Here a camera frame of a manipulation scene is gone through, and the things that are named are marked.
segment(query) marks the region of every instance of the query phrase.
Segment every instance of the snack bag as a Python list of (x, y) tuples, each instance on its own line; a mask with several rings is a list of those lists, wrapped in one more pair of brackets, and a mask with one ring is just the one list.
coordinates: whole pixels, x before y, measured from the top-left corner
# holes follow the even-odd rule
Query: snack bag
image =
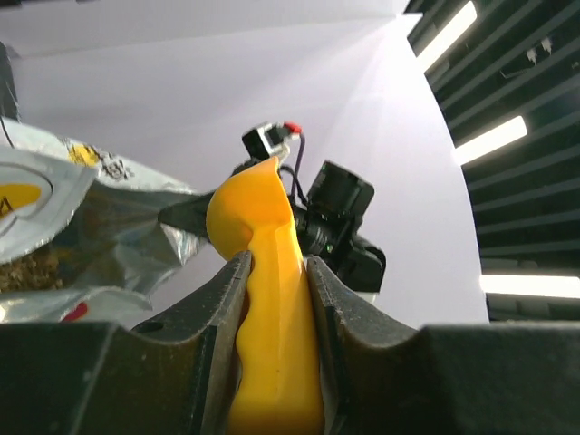
[(195, 196), (118, 155), (4, 118), (0, 134), (0, 323), (117, 320), (202, 243), (160, 224)]

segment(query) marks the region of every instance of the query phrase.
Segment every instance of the light fixture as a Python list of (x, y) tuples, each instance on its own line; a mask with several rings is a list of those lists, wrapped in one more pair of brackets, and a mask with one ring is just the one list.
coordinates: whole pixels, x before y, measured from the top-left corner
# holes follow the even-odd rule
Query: light fixture
[(469, 1), (451, 18), (451, 21), (417, 56), (424, 73), (469, 29), (477, 17), (478, 12), (473, 2)]
[(465, 165), (526, 135), (526, 123), (521, 116), (517, 116), (497, 126), (495, 129), (486, 131), (477, 138), (458, 146), (453, 151), (455, 160), (459, 165)]
[(491, 295), (549, 296), (580, 299), (576, 276), (482, 275), (482, 290)]

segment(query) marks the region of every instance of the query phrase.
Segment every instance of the food package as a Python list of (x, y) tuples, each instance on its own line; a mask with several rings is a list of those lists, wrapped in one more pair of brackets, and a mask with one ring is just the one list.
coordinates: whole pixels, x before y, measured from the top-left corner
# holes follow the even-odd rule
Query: food package
[(203, 240), (158, 214), (195, 192), (87, 143), (3, 121), (0, 323), (150, 310), (150, 294)]

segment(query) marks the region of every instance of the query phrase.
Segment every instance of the white backdrop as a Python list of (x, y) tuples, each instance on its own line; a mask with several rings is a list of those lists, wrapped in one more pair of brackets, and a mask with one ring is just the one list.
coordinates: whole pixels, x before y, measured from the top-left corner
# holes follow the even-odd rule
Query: white backdrop
[[(305, 189), (325, 159), (375, 186), (361, 234), (387, 256), (376, 305), (413, 327), (486, 322), (467, 189), (403, 27), (391, 18), (302, 24), (32, 56), (14, 61), (14, 75), (24, 121), (200, 190), (247, 157), (240, 136), (251, 126), (302, 124)], [(155, 305), (222, 265), (204, 248)]]

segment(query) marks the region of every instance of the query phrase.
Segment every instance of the dark ceiling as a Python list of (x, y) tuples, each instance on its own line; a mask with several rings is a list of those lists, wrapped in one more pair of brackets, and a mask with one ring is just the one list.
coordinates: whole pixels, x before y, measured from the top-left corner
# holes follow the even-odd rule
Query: dark ceiling
[[(415, 53), (466, 3), (411, 0)], [(463, 167), (484, 269), (580, 269), (580, 0), (473, 3), (476, 22), (427, 73), (451, 137), (518, 115), (528, 131)]]

